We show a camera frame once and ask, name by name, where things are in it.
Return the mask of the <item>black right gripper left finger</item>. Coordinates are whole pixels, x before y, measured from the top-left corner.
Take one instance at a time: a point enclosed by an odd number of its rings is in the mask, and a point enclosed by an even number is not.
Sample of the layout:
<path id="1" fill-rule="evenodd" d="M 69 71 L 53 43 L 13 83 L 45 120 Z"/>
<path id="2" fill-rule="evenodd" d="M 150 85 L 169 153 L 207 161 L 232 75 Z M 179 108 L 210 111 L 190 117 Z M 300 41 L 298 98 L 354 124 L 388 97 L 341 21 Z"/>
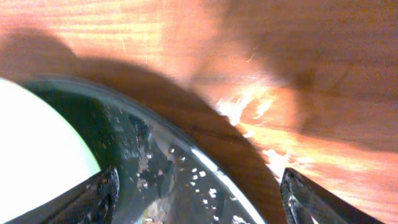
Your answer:
<path id="1" fill-rule="evenodd" d="M 109 166 L 53 200 L 12 220 L 30 224 L 110 224 L 119 199 L 119 175 Z"/>

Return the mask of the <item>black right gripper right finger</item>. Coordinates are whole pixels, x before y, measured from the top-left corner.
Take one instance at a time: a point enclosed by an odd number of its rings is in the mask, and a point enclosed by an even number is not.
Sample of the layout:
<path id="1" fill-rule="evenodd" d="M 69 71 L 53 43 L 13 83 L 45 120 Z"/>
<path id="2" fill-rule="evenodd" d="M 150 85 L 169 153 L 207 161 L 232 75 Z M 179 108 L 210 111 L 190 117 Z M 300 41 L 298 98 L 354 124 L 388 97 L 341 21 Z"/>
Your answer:
<path id="1" fill-rule="evenodd" d="M 382 224 L 292 168 L 285 169 L 280 192 L 289 224 Z"/>

